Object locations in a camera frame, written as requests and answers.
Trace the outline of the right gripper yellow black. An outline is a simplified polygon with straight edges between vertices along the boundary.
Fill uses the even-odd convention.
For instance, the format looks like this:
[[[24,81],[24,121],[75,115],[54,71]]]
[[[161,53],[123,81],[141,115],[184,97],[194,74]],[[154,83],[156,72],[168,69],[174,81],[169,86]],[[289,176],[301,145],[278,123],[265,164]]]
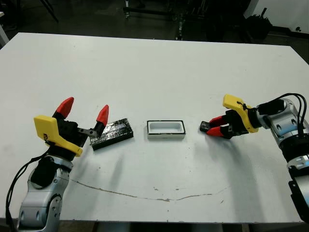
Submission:
[[[214,137],[231,139],[248,133],[257,133],[258,128],[254,128],[249,118],[249,113],[254,113],[255,109],[246,105],[238,97],[225,94],[223,106],[228,110],[225,115],[218,116],[209,121],[209,129],[206,134]]]

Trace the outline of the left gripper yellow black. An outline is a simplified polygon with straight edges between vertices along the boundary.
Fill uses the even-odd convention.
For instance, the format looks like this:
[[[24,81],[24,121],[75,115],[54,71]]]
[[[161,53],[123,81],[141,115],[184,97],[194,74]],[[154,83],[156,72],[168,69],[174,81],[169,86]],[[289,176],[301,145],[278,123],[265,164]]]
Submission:
[[[94,129],[79,128],[76,122],[66,121],[69,115],[74,97],[65,99],[56,109],[53,117],[36,116],[34,124],[39,138],[52,148],[62,148],[66,152],[79,157],[85,141],[88,137],[101,136],[109,116],[109,106],[105,105],[98,114]]]

